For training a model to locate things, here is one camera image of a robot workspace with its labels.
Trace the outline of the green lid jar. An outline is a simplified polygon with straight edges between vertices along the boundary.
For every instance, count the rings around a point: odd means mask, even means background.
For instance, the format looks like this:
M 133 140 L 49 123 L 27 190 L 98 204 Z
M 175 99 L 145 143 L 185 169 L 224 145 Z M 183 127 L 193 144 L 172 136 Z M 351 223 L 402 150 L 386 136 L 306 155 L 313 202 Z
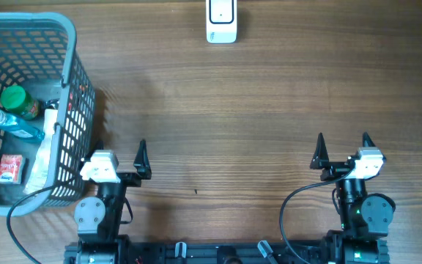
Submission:
M 33 120 L 40 113 L 40 102 L 21 86 L 6 88 L 1 94 L 1 105 L 24 120 Z

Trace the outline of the blue mouthwash bottle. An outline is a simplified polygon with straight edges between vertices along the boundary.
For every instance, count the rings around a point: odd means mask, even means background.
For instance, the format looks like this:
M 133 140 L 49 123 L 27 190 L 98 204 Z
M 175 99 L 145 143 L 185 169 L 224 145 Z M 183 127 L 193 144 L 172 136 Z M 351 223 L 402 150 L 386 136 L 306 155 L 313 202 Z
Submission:
M 14 114 L 0 109 L 0 129 L 26 142 L 40 143 L 45 138 L 43 130 L 36 128 Z

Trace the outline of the black red snack wrapper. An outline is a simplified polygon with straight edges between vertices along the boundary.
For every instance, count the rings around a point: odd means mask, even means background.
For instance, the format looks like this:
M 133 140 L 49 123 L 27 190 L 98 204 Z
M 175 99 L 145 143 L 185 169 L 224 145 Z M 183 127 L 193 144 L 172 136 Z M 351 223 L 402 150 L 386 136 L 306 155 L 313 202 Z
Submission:
M 59 108 L 59 99 L 52 99 L 52 100 L 47 100 L 47 101 L 43 102 L 42 108 L 43 109 L 55 109 L 55 110 L 57 110 Z

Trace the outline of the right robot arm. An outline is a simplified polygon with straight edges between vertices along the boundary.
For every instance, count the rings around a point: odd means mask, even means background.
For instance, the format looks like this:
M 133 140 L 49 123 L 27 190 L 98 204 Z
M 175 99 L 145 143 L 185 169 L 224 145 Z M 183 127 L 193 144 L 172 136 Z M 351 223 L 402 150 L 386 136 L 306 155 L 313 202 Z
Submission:
M 393 220 L 395 202 L 384 194 L 369 194 L 366 181 L 380 174 L 386 161 L 367 133 L 356 154 L 344 162 L 330 161 L 322 134 L 318 135 L 311 169 L 321 169 L 324 183 L 336 184 L 340 230 L 330 230 L 317 249 L 308 251 L 310 263 L 389 263 L 383 238 Z

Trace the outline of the red snack packet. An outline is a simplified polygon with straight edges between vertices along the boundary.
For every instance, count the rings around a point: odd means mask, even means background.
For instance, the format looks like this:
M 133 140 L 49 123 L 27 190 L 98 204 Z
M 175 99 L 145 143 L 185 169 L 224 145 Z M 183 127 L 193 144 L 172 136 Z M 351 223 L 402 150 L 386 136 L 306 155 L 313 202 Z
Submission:
M 0 161 L 0 184 L 20 184 L 25 161 L 22 155 L 3 154 Z

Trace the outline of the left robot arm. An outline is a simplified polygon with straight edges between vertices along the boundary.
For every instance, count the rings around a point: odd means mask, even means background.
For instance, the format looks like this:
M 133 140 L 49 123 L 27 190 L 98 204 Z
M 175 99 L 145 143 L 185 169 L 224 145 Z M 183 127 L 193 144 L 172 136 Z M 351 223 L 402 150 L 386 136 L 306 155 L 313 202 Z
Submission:
M 65 263 L 143 262 L 140 250 L 132 245 L 128 235 L 119 233 L 119 228 L 131 223 L 122 219 L 123 207 L 133 213 L 126 198 L 127 188 L 139 187 L 142 180 L 152 177 L 146 141 L 139 142 L 134 172 L 118 172 L 118 166 L 116 154 L 106 150 L 101 140 L 81 159 L 80 175 L 97 186 L 97 193 L 75 207 L 78 242 L 65 247 Z

